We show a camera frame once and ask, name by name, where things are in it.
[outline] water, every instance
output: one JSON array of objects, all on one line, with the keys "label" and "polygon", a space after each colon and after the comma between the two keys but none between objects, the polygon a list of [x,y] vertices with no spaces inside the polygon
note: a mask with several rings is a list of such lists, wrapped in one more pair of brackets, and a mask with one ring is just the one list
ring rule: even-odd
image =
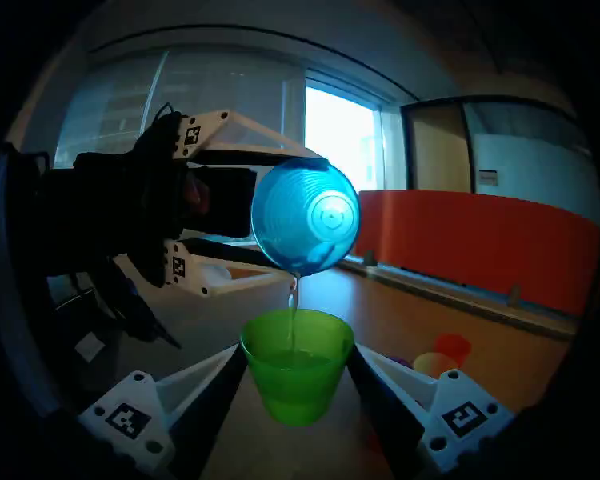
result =
[{"label": "water", "polygon": [[300,275],[295,277],[295,290],[289,296],[289,344],[290,352],[295,351],[295,314],[298,311],[298,292],[300,291]]},{"label": "water", "polygon": [[313,354],[307,350],[282,350],[267,356],[265,361],[269,365],[289,369],[320,366],[331,362],[327,357]]}]

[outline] plastic cup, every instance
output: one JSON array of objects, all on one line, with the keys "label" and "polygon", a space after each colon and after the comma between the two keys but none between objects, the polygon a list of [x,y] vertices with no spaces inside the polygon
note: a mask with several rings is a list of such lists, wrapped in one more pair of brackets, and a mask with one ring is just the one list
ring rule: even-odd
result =
[{"label": "plastic cup", "polygon": [[458,334],[442,334],[435,339],[434,352],[452,358],[460,368],[471,353],[471,342]]},{"label": "plastic cup", "polygon": [[269,414],[281,423],[309,425],[329,408],[354,332],[340,318],[297,310],[291,349],[291,309],[276,310],[245,325],[240,343]]},{"label": "plastic cup", "polygon": [[324,158],[293,158],[258,184],[251,227],[262,252],[305,276],[342,260],[355,243],[360,206],[347,177]]}]

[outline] window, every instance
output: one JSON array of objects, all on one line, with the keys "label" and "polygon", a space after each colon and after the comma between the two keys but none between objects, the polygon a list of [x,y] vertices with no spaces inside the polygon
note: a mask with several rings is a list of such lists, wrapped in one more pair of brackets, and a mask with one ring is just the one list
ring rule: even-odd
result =
[{"label": "window", "polygon": [[338,168],[357,192],[383,188],[379,111],[306,88],[305,146]]}]

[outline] wooden floor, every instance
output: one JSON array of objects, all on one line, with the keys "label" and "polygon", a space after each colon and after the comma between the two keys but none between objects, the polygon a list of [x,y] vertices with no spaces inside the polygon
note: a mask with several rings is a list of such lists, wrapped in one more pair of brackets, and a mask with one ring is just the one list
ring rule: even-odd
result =
[{"label": "wooden floor", "polygon": [[[204,299],[177,288],[157,290],[135,274],[127,260],[120,263],[183,349],[126,338],[118,352],[118,378],[144,370],[158,379],[199,362],[235,343],[249,319],[287,302],[288,285],[282,282]],[[439,334],[462,334],[473,344],[462,369],[514,411],[539,399],[568,347],[343,270],[301,280],[299,306],[339,316],[352,326],[358,342],[408,361],[430,351]],[[347,372],[325,417],[312,426],[293,428],[267,415],[247,371],[203,477],[297,480],[391,475],[383,456],[370,448],[370,431]]]}]

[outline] glass wall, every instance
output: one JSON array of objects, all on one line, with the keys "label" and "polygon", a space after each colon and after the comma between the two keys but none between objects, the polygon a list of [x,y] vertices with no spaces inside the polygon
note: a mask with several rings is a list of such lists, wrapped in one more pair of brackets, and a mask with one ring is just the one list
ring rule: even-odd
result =
[{"label": "glass wall", "polygon": [[600,226],[596,169],[574,123],[528,105],[467,103],[464,109],[475,193],[556,206]]}]

